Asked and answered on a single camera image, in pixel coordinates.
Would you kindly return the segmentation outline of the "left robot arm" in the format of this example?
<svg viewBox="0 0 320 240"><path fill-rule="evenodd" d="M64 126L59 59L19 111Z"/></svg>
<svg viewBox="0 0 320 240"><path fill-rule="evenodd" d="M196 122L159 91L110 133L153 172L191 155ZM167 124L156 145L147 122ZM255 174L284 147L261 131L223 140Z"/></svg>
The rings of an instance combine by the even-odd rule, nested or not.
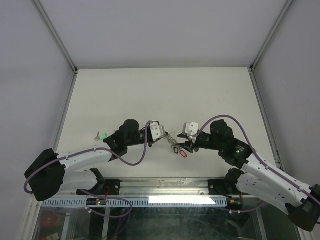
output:
<svg viewBox="0 0 320 240"><path fill-rule="evenodd" d="M152 147L168 133L158 121L150 120L143 128L134 119L126 120L112 135L91 148L64 154L52 148L42 151L25 171L23 189L37 201L46 201L61 192L75 190L79 194L100 194L106 184L105 177L94 167L120 160L136 167Z"/></svg>

